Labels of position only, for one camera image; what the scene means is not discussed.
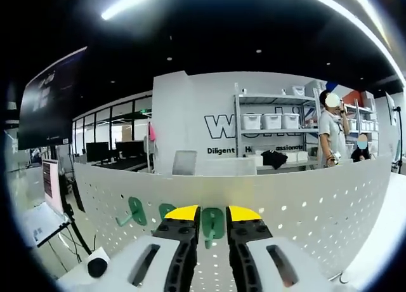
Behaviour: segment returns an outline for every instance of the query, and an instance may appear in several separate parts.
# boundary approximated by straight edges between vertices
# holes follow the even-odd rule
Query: white t-shirt
[[[330,113],[327,110],[322,112],[318,122],[318,135],[328,134],[328,142],[331,152],[340,153],[341,159],[348,159],[345,134],[341,117]],[[323,164],[326,163],[326,157],[323,155]]]

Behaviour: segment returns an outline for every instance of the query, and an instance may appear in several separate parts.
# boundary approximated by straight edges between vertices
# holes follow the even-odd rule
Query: black clothing item
[[[355,162],[359,162],[360,157],[363,156],[365,158],[365,160],[369,160],[370,159],[370,154],[369,154],[369,150],[368,150],[368,146],[365,149],[360,149],[359,147],[357,147],[357,149],[354,150],[354,152],[351,155],[351,158],[353,159],[354,163]]]
[[[264,151],[261,156],[263,157],[264,166],[272,166],[274,169],[278,169],[286,163],[287,156],[276,152],[274,150]]]

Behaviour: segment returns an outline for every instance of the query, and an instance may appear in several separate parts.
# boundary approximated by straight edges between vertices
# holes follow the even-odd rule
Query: floor
[[[32,183],[25,171],[9,174],[8,184],[16,213],[22,213],[44,201],[43,190],[36,187],[36,182]],[[98,240],[95,239],[96,229],[86,215],[77,208],[72,194],[67,196],[67,201],[72,205],[76,225],[89,248],[93,250],[100,247]],[[49,242],[36,249],[36,256],[48,274],[57,279],[78,264],[76,252],[81,258],[87,257],[72,228],[69,228],[64,229],[52,237]]]

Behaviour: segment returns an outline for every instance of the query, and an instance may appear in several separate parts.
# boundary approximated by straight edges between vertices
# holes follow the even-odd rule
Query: computer monitor
[[[110,159],[108,142],[86,143],[86,157],[88,162],[97,162]]]
[[[122,157],[142,157],[145,155],[144,141],[116,142],[116,149]]]
[[[43,178],[45,190],[45,202],[56,213],[62,215],[63,204],[59,184],[59,167],[56,160],[43,160]]]
[[[388,92],[385,92],[386,94],[386,102],[388,103],[388,109],[389,109],[389,119],[391,121],[391,126],[396,126],[397,124],[397,118],[395,114],[395,101],[393,98],[388,94]]]

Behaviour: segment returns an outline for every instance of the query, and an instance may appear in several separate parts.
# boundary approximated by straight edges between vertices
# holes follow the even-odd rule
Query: white wall
[[[159,157],[155,164],[157,172],[168,174],[172,170],[176,150],[196,150],[198,161],[212,157],[235,157],[235,153],[208,154],[207,149],[235,148],[235,130],[233,124],[235,83],[239,90],[248,93],[280,94],[282,88],[293,85],[306,85],[312,78],[288,74],[266,72],[224,72],[188,76],[185,72],[176,72],[156,77],[152,91],[152,124],[157,136]],[[334,92],[346,95],[351,89],[339,86]],[[284,112],[292,112],[287,107]],[[213,121],[219,118],[218,126],[223,123],[226,135],[221,133]],[[272,135],[273,144],[299,145],[301,137]],[[243,138],[244,144],[255,145],[269,143],[269,137],[255,139]]]
[[[403,122],[403,151],[406,150],[406,98],[405,93],[391,95],[396,106],[402,108]],[[377,118],[379,122],[379,154],[392,154],[395,156],[399,139],[399,127],[391,126],[386,97],[375,99]]]

